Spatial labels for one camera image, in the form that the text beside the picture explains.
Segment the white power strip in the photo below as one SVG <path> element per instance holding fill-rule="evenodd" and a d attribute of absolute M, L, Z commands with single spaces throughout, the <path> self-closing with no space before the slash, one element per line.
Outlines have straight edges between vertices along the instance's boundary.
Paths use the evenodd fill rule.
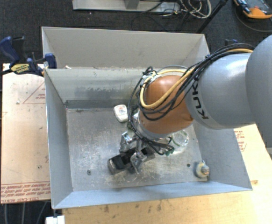
<path fill-rule="evenodd" d="M 65 217 L 47 217 L 45 224 L 65 224 Z"/>

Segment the wooden board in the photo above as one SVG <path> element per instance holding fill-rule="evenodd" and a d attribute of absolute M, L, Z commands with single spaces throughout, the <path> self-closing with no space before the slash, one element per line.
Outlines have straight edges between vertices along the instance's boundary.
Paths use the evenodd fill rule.
<path fill-rule="evenodd" d="M 272 160 L 255 125 L 235 134 L 252 191 L 64 209 L 65 223 L 272 224 Z"/>

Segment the black object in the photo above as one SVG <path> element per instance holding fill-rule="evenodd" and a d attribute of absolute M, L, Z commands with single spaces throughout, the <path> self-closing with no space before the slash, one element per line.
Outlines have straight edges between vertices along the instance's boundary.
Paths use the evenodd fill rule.
<path fill-rule="evenodd" d="M 272 10 L 265 0 L 233 0 L 245 18 L 261 21 L 272 17 Z"/>
<path fill-rule="evenodd" d="M 202 33 L 202 31 L 206 28 L 206 26 L 211 22 L 211 20 L 215 17 L 215 15 L 220 11 L 220 9 L 227 3 L 228 0 L 220 0 L 217 6 L 212 11 L 211 15 L 206 18 L 206 21 L 202 24 L 202 26 L 197 30 L 196 33 Z"/>
<path fill-rule="evenodd" d="M 108 168 L 112 174 L 120 173 L 124 170 L 133 171 L 132 164 L 130 162 L 131 156 L 137 151 L 136 148 L 129 149 L 125 153 L 120 153 L 119 155 L 108 160 Z M 141 152 L 147 156 L 147 159 L 144 162 L 147 162 L 153 158 L 155 158 L 154 152 L 145 147 L 141 150 Z"/>

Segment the black cord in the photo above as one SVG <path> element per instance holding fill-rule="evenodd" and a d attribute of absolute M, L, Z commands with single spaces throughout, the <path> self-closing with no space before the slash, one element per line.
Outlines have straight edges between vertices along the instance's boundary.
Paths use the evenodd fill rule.
<path fill-rule="evenodd" d="M 141 18 L 141 17 L 147 17 L 147 18 L 150 18 L 151 20 L 153 20 L 157 25 L 159 25 L 165 32 L 169 32 L 160 22 L 158 22 L 156 19 L 152 18 L 151 16 L 148 16 L 148 15 L 139 15 L 139 16 L 136 16 L 132 19 L 131 21 L 131 29 L 134 31 L 134 28 L 133 28 L 133 23 L 136 19 L 138 18 Z"/>
<path fill-rule="evenodd" d="M 231 55 L 231 54 L 237 54 L 237 53 L 242 53 L 241 51 L 230 51 L 232 49 L 250 49 L 250 50 L 254 50 L 254 47 L 246 44 L 246 43 L 235 43 L 235 44 L 231 44 L 228 46 L 225 46 L 223 48 L 218 49 L 216 52 L 214 52 L 213 54 L 207 56 L 203 61 L 189 67 L 184 74 L 186 74 L 191 68 L 195 67 L 195 69 L 191 72 L 191 74 L 189 75 L 189 77 L 187 79 L 185 79 L 185 81 L 183 82 L 183 84 L 180 86 L 180 88 L 178 89 L 178 91 L 176 92 L 175 96 L 173 98 L 171 98 L 171 100 L 168 101 L 167 104 L 164 105 L 166 99 L 158 106 L 160 107 L 161 105 L 164 105 L 158 109 L 150 109 L 147 110 L 144 107 L 141 106 L 140 103 L 140 98 L 138 97 L 138 103 L 139 103 L 139 109 L 143 112 L 143 115 L 145 116 L 146 119 L 151 120 L 151 121 L 156 121 L 159 120 L 161 118 L 163 118 L 165 115 L 167 115 L 171 110 L 175 109 L 180 103 L 181 100 L 176 106 L 174 106 L 177 98 L 184 93 L 183 98 L 187 95 L 187 93 L 190 91 L 191 86 L 189 87 L 189 85 L 191 84 L 191 82 L 198 78 L 203 71 L 205 70 L 205 68 L 207 68 L 209 65 L 211 65 L 214 61 L 216 61 L 217 59 L 227 56 L 227 55 Z M 157 117 L 149 117 L 149 115 L 151 114 L 155 114 L 155 113 L 160 113 L 159 116 Z"/>
<path fill-rule="evenodd" d="M 148 75 L 150 73 L 152 73 L 154 70 L 153 70 L 153 67 L 148 67 L 146 69 L 145 72 L 143 72 L 143 75 Z M 132 119 L 132 112 L 134 112 L 139 106 L 138 105 L 133 105 L 131 106 L 131 101 L 136 93 L 136 90 L 138 89 L 140 83 L 143 81 L 143 78 L 141 77 L 137 83 L 137 85 L 135 86 L 135 88 L 133 89 L 132 91 L 132 94 L 129 98 L 129 101 L 128 101 L 128 122 L 130 123 L 130 127 L 132 128 L 133 132 L 135 133 L 135 135 L 144 143 L 146 143 L 147 145 L 149 145 L 157 154 L 159 155 L 164 155 L 164 154 L 167 154 L 168 152 L 169 153 L 172 153 L 174 151 L 174 147 L 171 146 L 171 145 L 166 145 L 166 144 L 162 144 L 162 143 L 158 143 L 158 142 L 155 142 L 155 141 L 152 141 L 148 138 L 145 138 L 143 137 L 136 129 L 135 127 L 135 124 L 133 122 L 133 119 Z M 167 150 L 166 152 L 160 152 L 159 149 L 165 149 Z"/>

